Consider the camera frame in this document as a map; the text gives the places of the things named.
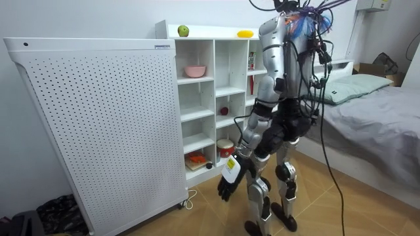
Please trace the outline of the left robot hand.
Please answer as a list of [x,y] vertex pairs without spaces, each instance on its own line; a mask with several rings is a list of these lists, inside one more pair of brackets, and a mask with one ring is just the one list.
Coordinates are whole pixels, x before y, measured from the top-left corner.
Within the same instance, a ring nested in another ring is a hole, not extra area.
[[229,201],[243,180],[246,172],[255,173],[255,165],[250,158],[233,154],[222,169],[222,177],[217,186],[218,195],[223,201]]

